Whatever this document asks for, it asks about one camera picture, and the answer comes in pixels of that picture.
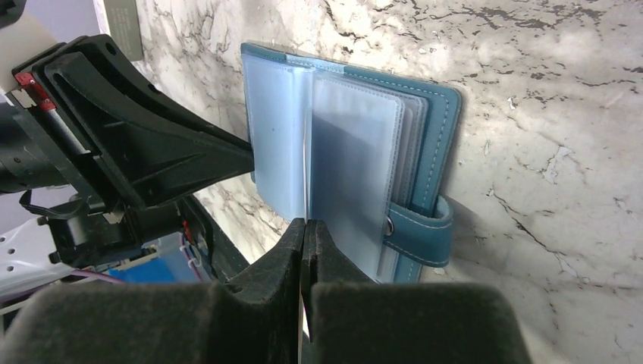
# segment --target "card holder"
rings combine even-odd
[[[453,213],[438,188],[459,93],[250,43],[242,59],[260,196],[287,220],[325,220],[376,281],[446,265]]]

